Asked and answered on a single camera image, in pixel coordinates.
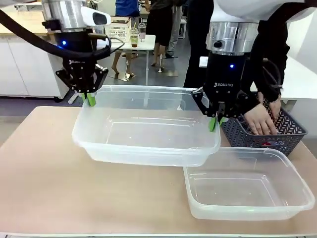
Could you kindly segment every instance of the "floor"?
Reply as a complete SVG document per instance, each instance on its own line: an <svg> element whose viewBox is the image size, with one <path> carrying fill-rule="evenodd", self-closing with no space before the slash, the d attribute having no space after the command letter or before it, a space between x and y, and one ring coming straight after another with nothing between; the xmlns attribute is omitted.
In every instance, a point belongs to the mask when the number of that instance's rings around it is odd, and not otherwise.
<svg viewBox="0 0 317 238"><path fill-rule="evenodd" d="M190 56L190 45L186 39L180 39L175 50L177 59L166 59L164 66L166 71L177 71L178 77L167 77L162 73L158 73L157 68L150 66L149 72L149 85L156 86L171 86L182 87L184 84L188 60ZM150 55L150 62L153 60L153 56ZM103 67L111 68L113 56L99 61L99 64ZM123 82L120 80L107 77L104 84L126 84L126 85L145 85L145 55L139 55L138 58L132 62L132 71L135 73L135 77L129 82ZM119 71L125 70L125 58L120 58L118 63ZM38 106L62 106L62 107L80 107L82 106L81 98L77 98L73 105L68 104L69 98L72 96L72 92L69 92L64 100L60 103L55 103L51 99L30 99L30 98L0 98L0 145L6 141L11 133L19 126L29 113ZM311 152L317 157L317 139L304 139L303 142L311 150Z"/></svg>

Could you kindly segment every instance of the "white table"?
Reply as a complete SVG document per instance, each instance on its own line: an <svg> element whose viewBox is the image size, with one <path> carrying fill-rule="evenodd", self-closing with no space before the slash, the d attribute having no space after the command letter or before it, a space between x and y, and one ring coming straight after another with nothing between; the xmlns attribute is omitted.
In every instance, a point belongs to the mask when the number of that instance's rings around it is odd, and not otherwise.
<svg viewBox="0 0 317 238"><path fill-rule="evenodd" d="M124 44L123 47L120 48L120 52L130 53L132 51L137 51L139 54L143 54L144 52L147 54L146 61L146 85L149 84L149 52L154 50L155 46L155 36L154 35L146 35L146 38L143 42L139 40L138 47L132 47L130 43ZM116 49L121 46L121 43L112 42L111 49ZM106 42L103 40L97 40L97 49L102 49L106 46ZM73 104L74 101L79 96L79 93L75 92L74 95L69 99L68 103Z"/></svg>
<svg viewBox="0 0 317 238"><path fill-rule="evenodd" d="M207 67L208 57L201 57L199 67ZM291 111L297 100L317 99L317 74L288 56L283 83L282 99ZM255 84L251 91L256 92Z"/></svg>
<svg viewBox="0 0 317 238"><path fill-rule="evenodd" d="M20 10L21 7L25 7L27 11L30 11L31 8L29 7L35 7L34 10L41 11L42 10L42 3L39 1L30 2L30 3L16 3L14 5L16 10Z"/></svg>

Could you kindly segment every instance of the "person's arm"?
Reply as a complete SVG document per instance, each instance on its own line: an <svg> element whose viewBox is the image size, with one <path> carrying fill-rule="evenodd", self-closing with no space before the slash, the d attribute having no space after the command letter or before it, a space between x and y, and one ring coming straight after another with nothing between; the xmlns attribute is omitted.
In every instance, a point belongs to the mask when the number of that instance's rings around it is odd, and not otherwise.
<svg viewBox="0 0 317 238"><path fill-rule="evenodd" d="M269 103L269 107L272 111L274 119L278 119L278 115L281 109L281 88L284 82L287 53L290 47L286 44L288 37L287 25L284 24L274 34L270 34L267 38L265 57L268 62L265 62L263 77L268 83L275 85L275 91L278 98L275 101ZM263 103L264 98L267 98L262 92L259 92L259 100Z"/></svg>

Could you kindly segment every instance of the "human leg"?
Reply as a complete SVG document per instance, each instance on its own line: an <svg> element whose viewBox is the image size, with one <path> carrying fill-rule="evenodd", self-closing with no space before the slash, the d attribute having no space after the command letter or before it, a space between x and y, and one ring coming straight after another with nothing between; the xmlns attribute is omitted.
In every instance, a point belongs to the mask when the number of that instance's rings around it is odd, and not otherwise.
<svg viewBox="0 0 317 238"><path fill-rule="evenodd" d="M128 61L128 68L127 68L127 73L130 75L130 77L134 76L134 73L131 72L131 61L132 61L132 54L131 53L126 53L125 57Z"/></svg>
<svg viewBox="0 0 317 238"><path fill-rule="evenodd" d="M118 61L119 61L119 59L120 59L120 56L121 56L121 53L120 52L116 52L115 54L114 54L114 59L113 59L113 63L112 63L112 69L113 69L113 71L116 73L116 74L118 74L119 73L119 71L118 71L118 69L117 69L117 64L118 64Z"/></svg>
<svg viewBox="0 0 317 238"><path fill-rule="evenodd" d="M155 46L154 46L154 61L152 63L152 66L155 66L157 64L158 57L159 57L159 42L155 43Z"/></svg>
<svg viewBox="0 0 317 238"><path fill-rule="evenodd" d="M174 56L175 46L178 42L179 28L180 28L180 23L182 19L182 11L183 11L182 6L174 6L173 8L174 8L173 28L172 28L172 33L171 33L168 49L166 51L167 58L174 58L173 56Z"/></svg>
<svg viewBox="0 0 317 238"><path fill-rule="evenodd" d="M162 66L163 65L162 56L164 56L166 47L168 47L172 28L173 28L172 8L166 7L166 8L160 9L160 16L161 16L161 23L164 26L164 30L158 31L158 35L157 35L158 42L159 42L158 56L160 57L159 58L160 67L161 69L164 69L164 67Z"/></svg>
<svg viewBox="0 0 317 238"><path fill-rule="evenodd" d="M200 88L206 80L207 71L205 68L199 68L199 60L201 56L208 56L209 53L206 38L212 12L212 0L194 0L189 3L187 26L191 55L184 84L186 88Z"/></svg>

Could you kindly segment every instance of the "white cabinet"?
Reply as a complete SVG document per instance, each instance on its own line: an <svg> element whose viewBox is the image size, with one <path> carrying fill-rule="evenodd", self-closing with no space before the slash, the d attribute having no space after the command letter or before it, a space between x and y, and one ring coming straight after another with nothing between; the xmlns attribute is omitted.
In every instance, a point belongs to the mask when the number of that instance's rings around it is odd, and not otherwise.
<svg viewBox="0 0 317 238"><path fill-rule="evenodd" d="M8 38L12 55L29 96L64 97L66 85L56 77L48 53L32 46L21 38Z"/></svg>
<svg viewBox="0 0 317 238"><path fill-rule="evenodd" d="M22 77L17 70L10 45L0 37L0 94L28 95Z"/></svg>
<svg viewBox="0 0 317 238"><path fill-rule="evenodd" d="M17 36L0 36L0 96L64 98L68 87L55 75L62 59Z"/></svg>

